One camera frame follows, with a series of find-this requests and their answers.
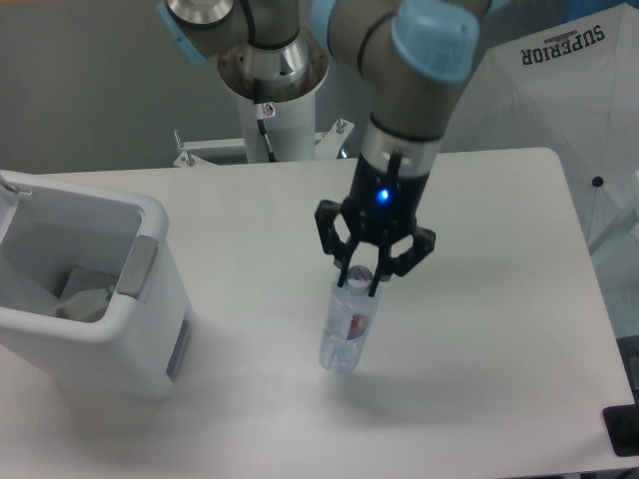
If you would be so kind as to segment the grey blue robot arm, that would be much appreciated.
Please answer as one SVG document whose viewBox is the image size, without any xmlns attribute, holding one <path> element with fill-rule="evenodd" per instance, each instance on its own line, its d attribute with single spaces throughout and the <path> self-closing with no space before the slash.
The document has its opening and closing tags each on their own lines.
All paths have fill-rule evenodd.
<svg viewBox="0 0 639 479">
<path fill-rule="evenodd" d="M 471 73 L 480 20 L 494 1 L 317 1 L 304 29 L 296 1 L 162 1 L 158 13 L 184 57 L 216 58 L 249 103 L 248 156 L 275 163 L 296 139 L 275 118 L 323 80 L 329 59 L 358 71 L 376 98 L 350 192 L 320 202 L 323 251 L 347 271 L 362 243 L 378 250 L 375 282 L 403 276 L 434 249 L 416 210 L 451 113 Z"/>
</svg>

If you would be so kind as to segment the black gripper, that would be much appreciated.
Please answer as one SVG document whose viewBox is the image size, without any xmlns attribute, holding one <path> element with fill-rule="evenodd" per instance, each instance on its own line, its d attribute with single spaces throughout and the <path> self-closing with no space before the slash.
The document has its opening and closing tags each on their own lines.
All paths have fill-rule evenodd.
<svg viewBox="0 0 639 479">
<path fill-rule="evenodd" d="M 337 286 L 344 287 L 349 265 L 360 242 L 378 246 L 377 265 L 368 296 L 375 297 L 381 282 L 393 275 L 407 275 L 435 247 L 436 233 L 417 225 L 416 212 L 429 174 L 404 178 L 399 173 L 399 156 L 391 157 L 389 168 L 380 170 L 359 157 L 348 196 L 342 204 L 321 200 L 315 212 L 322 250 L 333 256 L 339 269 Z M 342 241 L 335 219 L 342 216 L 348 230 Z M 410 237 L 411 245 L 398 256 L 394 244 Z"/>
</svg>

